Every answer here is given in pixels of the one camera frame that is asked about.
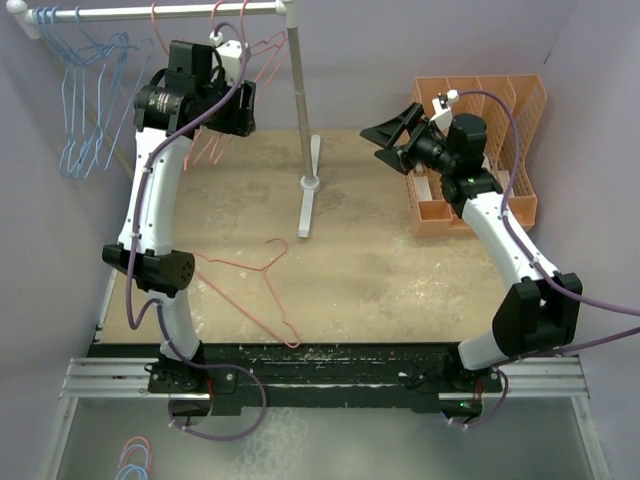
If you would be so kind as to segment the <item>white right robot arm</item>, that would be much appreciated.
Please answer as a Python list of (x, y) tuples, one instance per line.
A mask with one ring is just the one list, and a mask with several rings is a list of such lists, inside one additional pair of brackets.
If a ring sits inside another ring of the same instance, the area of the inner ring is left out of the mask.
[(360, 135), (377, 145), (376, 158), (403, 175), (418, 165), (439, 173), (443, 198), (482, 241), (505, 284), (490, 329), (461, 342), (456, 360), (445, 366), (452, 389), (467, 391), (481, 369), (574, 339), (579, 303), (562, 292), (579, 294), (582, 283), (541, 255), (511, 214), (500, 183), (483, 166), (487, 125), (481, 117), (462, 113), (441, 127), (413, 103)]

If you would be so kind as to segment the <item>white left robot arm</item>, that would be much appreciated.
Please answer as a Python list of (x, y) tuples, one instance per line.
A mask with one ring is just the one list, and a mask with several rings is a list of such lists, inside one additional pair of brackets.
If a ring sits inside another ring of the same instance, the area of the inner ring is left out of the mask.
[(198, 128), (238, 137), (254, 131), (255, 85), (244, 78), (249, 58), (250, 48), (241, 40), (171, 42), (167, 67), (134, 99), (136, 160), (129, 206), (117, 241), (102, 250), (103, 261), (125, 274), (125, 294), (145, 292), (141, 309), (156, 310), (161, 347), (151, 376), (184, 392), (202, 387), (206, 369), (187, 294), (195, 258), (172, 241), (177, 187)]

